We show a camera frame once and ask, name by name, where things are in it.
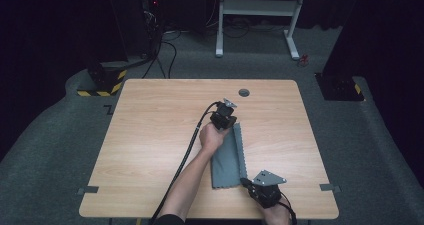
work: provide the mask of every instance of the person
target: person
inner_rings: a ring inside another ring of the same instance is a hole
[[[193,160],[181,172],[158,215],[154,225],[182,225],[184,224],[191,204],[199,189],[203,172],[215,151],[224,142],[229,130],[218,130],[212,123],[205,125],[200,131],[199,138],[202,148]],[[276,205],[264,209],[258,205],[268,225],[288,225],[289,212],[283,206]]]

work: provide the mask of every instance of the gray carpet floor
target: gray carpet floor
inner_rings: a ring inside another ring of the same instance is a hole
[[[309,64],[302,67],[290,58],[279,27],[256,28],[241,38],[224,37],[222,58],[215,57],[215,36],[165,34],[164,40],[178,52],[171,78],[296,81],[329,180],[341,188],[335,193],[339,217],[312,224],[424,224],[423,190],[384,126],[366,80],[354,77],[366,101],[326,101],[322,97],[314,73],[322,71],[341,29],[296,29],[299,53],[309,56]],[[243,33],[230,28],[225,32],[231,36]],[[164,70],[173,55],[173,48],[163,44],[159,61]],[[129,69],[125,79],[141,78],[147,67]],[[146,78],[162,77],[155,62]],[[112,118],[104,106],[114,108],[119,93],[79,97],[76,90],[86,79],[85,70],[69,78],[66,96],[28,126],[1,162],[1,225],[109,224],[108,218],[81,217],[82,196],[76,192],[88,184]],[[112,222],[135,224],[135,219]]]

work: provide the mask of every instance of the black sleeve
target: black sleeve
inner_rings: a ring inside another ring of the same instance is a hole
[[[153,225],[184,225],[184,221],[174,214],[165,214],[156,219]]]

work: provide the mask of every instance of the white metal rack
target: white metal rack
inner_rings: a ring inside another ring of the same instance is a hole
[[[278,0],[220,0],[219,22],[216,40],[216,56],[224,55],[223,19],[224,14],[238,15],[263,15],[292,17],[289,30],[284,30],[284,38],[290,50],[292,59],[298,60],[299,53],[293,41],[293,31],[297,18],[302,8],[303,0],[278,1]]]

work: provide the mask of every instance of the person's hand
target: person's hand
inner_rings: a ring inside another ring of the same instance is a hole
[[[202,150],[209,152],[211,155],[222,145],[224,137],[228,134],[230,129],[219,131],[213,123],[206,124],[200,131],[200,143]]]
[[[289,205],[285,198],[280,199],[281,203]],[[287,208],[276,204],[274,207],[263,208],[258,204],[259,210],[265,217],[267,225],[289,225],[290,224],[290,213]]]

